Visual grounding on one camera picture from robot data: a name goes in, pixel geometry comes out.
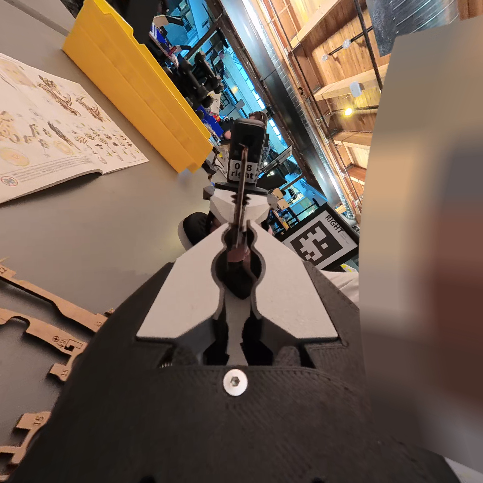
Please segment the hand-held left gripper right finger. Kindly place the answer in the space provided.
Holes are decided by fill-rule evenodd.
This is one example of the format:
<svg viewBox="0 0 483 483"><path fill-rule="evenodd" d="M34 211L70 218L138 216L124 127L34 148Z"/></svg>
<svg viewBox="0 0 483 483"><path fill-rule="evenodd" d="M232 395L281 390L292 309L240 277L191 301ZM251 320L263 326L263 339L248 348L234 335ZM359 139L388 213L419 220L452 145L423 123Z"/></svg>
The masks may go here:
<svg viewBox="0 0 483 483"><path fill-rule="evenodd" d="M270 350L335 341L338 333L301 258L255 222L247 222L247 232L261 262L251 304L260 341Z"/></svg>

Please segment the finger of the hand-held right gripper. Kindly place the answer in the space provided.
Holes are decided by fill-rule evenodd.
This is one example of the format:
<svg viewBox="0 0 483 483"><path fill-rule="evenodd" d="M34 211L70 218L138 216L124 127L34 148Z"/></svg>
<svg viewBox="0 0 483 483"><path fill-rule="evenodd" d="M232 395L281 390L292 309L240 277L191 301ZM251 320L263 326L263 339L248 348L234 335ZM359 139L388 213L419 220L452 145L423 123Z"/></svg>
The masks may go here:
<svg viewBox="0 0 483 483"><path fill-rule="evenodd" d="M210 212L220 225L233 224L237 196L230 190L214 190L210 198Z"/></svg>
<svg viewBox="0 0 483 483"><path fill-rule="evenodd" d="M247 222L261 224L269 215L271 206L267 195L247 195L244 204L244 228Z"/></svg>

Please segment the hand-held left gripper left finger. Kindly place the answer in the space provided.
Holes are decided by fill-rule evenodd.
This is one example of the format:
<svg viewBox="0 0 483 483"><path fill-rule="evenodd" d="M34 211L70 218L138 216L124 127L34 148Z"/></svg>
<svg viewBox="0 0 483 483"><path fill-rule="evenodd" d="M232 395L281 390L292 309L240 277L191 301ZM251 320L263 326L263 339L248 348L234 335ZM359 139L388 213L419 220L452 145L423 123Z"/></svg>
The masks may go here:
<svg viewBox="0 0 483 483"><path fill-rule="evenodd" d="M136 337L169 343L202 355L214 343L213 321L222 311L224 289L215 262L226 250L225 223L177 258Z"/></svg>

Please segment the small wooden parts strip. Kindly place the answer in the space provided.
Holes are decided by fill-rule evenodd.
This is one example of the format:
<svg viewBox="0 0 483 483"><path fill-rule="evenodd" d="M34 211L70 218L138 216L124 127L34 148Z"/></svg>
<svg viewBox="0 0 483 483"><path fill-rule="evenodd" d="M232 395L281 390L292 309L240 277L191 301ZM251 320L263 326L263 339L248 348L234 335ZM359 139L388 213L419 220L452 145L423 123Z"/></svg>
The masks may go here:
<svg viewBox="0 0 483 483"><path fill-rule="evenodd" d="M241 165L240 165L240 181L238 184L238 192L235 198L235 208L233 223L231 228L231 242L232 248L238 249L240 240L243 238L243 216L244 216L244 198L245 198L245 183L246 183L246 172L248 167L248 154L249 147L240 144L242 148L241 152Z"/></svg>

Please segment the large wooden parts sheet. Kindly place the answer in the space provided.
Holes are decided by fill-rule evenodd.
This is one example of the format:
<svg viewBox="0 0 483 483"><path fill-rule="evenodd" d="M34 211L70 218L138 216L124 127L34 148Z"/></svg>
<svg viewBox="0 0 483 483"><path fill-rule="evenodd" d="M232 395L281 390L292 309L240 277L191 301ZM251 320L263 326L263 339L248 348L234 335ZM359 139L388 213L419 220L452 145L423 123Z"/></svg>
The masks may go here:
<svg viewBox="0 0 483 483"><path fill-rule="evenodd" d="M108 316L113 313L113 310L107 311L104 314L89 312L29 281L16 279L15 275L15 271L1 264L1 280L3 282L50 303L57 309L61 316L82 325L93 333L97 333L107 321ZM1 308L2 327L14 320L21 321L26 325L25 334L47 343L67 357L65 364L53 364L48 373L56 377L60 382L65 383L72 372L75 360L86 350L88 343L80 340L66 330L60 329L43 320L21 314L17 311ZM14 470L22 462L30 444L39 431L46 425L50 415L51 412L45 411L24 413L20 416L16 422L15 429L23 430L27 433L21 444L1 446L1 455L8 455L10 457L7 462L7 469L10 472L1 473L1 482L7 481L9 476L13 474Z"/></svg>

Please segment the framed marker sign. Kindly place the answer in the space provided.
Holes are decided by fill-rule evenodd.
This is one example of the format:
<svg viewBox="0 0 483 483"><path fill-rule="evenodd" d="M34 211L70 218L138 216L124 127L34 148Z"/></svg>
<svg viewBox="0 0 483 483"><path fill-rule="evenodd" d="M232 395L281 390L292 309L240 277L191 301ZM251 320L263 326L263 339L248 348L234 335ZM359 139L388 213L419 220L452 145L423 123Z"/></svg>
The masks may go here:
<svg viewBox="0 0 483 483"><path fill-rule="evenodd" d="M359 233L328 203L276 238L319 270L341 271L359 255Z"/></svg>

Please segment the rack of black dumbbells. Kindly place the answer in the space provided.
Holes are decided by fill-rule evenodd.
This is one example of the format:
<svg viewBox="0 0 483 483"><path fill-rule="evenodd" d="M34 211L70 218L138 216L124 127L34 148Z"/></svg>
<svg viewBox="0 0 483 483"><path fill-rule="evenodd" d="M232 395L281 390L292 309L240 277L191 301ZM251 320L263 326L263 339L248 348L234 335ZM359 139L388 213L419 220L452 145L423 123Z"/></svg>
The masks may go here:
<svg viewBox="0 0 483 483"><path fill-rule="evenodd" d="M201 107L210 108L215 95L224 90L224 84L222 77L207 62L206 54L203 51L197 52L193 63L178 54L177 62L171 79L182 97L194 111Z"/></svg>

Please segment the yellow box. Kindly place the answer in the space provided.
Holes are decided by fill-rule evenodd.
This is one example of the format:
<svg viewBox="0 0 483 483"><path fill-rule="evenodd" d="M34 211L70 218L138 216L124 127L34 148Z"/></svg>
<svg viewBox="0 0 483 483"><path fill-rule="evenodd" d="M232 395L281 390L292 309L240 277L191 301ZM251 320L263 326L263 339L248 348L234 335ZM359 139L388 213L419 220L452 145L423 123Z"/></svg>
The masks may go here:
<svg viewBox="0 0 483 483"><path fill-rule="evenodd" d="M109 3L84 1L63 51L176 172L201 168L207 128Z"/></svg>

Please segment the open instruction booklet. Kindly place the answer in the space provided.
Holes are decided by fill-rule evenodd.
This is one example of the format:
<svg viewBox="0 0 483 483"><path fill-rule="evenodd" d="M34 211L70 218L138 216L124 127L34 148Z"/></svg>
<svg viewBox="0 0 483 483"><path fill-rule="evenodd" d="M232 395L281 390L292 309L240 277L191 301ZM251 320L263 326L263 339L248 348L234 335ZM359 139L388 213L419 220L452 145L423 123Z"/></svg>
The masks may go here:
<svg viewBox="0 0 483 483"><path fill-rule="evenodd" d="M1 54L1 204L147 162L80 84Z"/></svg>

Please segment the silver ventilation duct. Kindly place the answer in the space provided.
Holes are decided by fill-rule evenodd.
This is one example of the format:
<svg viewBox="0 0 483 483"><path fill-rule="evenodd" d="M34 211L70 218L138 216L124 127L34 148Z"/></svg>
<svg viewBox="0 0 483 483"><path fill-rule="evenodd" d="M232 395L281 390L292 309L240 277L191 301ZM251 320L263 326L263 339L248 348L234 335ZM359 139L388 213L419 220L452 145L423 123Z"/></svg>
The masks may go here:
<svg viewBox="0 0 483 483"><path fill-rule="evenodd" d="M258 76L275 112L276 123L292 144L293 154L314 188L320 188L332 207L341 204L349 220L359 224L360 204L354 199L340 167L334 142L320 128L308 101L299 92L294 69L276 35L269 30L257 1L221 1L245 49L245 64Z"/></svg>

